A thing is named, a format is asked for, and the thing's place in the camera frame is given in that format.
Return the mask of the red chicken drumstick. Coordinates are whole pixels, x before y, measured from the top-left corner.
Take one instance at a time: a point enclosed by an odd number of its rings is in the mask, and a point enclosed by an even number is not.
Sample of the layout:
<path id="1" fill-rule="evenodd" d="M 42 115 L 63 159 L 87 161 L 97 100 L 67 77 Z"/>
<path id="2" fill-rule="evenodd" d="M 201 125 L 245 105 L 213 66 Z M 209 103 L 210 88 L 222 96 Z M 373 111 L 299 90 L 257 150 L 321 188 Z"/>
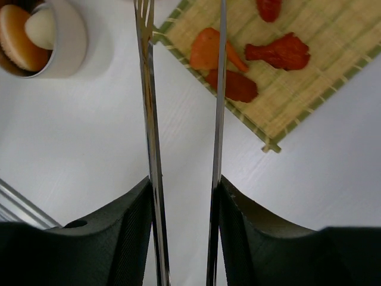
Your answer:
<path id="1" fill-rule="evenodd" d="M 309 46 L 293 32 L 287 33 L 268 45 L 246 44 L 247 61 L 265 61 L 275 69 L 301 70 L 309 63 Z"/>

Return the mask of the white steamed bun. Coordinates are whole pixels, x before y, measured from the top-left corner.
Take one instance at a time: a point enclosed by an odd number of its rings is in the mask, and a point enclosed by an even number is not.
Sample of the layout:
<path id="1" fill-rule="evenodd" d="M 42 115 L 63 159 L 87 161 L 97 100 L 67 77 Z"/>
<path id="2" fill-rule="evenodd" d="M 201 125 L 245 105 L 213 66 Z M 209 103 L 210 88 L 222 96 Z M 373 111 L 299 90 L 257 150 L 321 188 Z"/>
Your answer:
<path id="1" fill-rule="evenodd" d="M 24 25 L 27 37 L 37 47 L 53 50 L 55 45 L 55 19 L 50 8 L 43 8 L 30 16 Z"/>

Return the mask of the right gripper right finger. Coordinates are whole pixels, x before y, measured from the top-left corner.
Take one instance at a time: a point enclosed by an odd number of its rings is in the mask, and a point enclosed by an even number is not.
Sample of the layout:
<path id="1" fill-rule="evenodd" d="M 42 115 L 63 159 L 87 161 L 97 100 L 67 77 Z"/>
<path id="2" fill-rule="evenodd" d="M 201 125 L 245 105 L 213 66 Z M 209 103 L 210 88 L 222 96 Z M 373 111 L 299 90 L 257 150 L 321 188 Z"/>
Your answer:
<path id="1" fill-rule="evenodd" d="M 226 178 L 219 196 L 229 285 L 380 284 L 380 228 L 314 231 L 267 210 Z"/>

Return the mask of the sesame bread bun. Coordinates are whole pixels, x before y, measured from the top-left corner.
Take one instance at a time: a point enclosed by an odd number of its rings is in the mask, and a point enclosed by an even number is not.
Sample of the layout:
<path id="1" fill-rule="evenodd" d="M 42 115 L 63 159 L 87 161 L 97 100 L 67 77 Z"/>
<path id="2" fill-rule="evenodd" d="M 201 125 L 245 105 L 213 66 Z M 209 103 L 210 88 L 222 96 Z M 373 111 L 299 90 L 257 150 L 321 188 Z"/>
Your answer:
<path id="1" fill-rule="evenodd" d="M 1 8 L 1 47 L 17 67 L 39 72 L 48 63 L 49 52 L 28 38 L 24 26 L 30 17 L 26 10 L 13 4 Z"/>

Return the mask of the metal food tongs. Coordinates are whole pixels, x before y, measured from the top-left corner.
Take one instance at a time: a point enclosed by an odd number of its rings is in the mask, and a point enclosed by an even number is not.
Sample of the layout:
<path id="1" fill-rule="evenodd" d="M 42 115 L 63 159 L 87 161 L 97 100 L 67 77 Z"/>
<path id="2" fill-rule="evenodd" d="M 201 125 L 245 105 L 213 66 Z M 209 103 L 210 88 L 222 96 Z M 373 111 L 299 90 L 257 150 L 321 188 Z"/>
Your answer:
<path id="1" fill-rule="evenodd" d="M 154 2 L 134 1 L 136 34 L 138 40 L 140 76 L 145 116 L 145 130 L 149 160 L 149 179 L 153 189 L 154 205 L 154 245 L 158 285 L 170 285 L 170 265 L 168 255 L 167 227 L 165 219 L 163 176 L 161 167 L 160 139 L 157 122 L 157 102 L 155 94 L 153 31 Z M 221 184 L 221 161 L 223 150 L 224 100 L 226 88 L 226 44 L 227 44 L 226 1 L 220 2 L 220 40 L 217 73 L 216 126 L 214 135 L 213 175 L 210 205 L 210 225 L 208 233 L 208 256 L 206 284 L 217 282 L 219 208 Z"/>

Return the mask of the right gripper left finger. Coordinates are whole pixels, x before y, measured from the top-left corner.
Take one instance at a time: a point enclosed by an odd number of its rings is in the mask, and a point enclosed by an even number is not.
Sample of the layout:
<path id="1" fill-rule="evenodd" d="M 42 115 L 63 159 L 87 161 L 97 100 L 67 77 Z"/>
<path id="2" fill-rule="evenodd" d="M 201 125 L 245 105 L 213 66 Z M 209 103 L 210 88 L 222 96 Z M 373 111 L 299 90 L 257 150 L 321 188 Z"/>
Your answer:
<path id="1" fill-rule="evenodd" d="M 1 224 L 1 285 L 142 285 L 152 224 L 148 178 L 63 228 Z"/>

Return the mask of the red meat slice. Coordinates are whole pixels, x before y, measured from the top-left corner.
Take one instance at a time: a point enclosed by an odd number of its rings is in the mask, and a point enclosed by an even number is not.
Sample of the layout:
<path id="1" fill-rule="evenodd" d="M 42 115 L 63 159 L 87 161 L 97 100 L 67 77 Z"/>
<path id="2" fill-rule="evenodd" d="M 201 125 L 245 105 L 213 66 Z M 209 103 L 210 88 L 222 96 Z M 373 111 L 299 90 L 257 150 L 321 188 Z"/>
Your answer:
<path id="1" fill-rule="evenodd" d="M 258 96 L 257 84 L 244 75 L 226 70 L 225 97 L 229 100 L 250 103 Z"/>

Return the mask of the red sausage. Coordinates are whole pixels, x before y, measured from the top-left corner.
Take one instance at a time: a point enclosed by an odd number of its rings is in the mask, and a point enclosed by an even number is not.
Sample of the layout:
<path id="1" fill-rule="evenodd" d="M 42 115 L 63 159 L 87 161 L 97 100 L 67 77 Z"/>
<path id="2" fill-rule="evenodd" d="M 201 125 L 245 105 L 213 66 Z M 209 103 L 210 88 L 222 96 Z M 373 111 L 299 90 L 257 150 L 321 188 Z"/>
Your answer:
<path id="1" fill-rule="evenodd" d="M 282 0 L 256 0 L 260 17 L 267 23 L 273 23 L 279 17 Z"/>

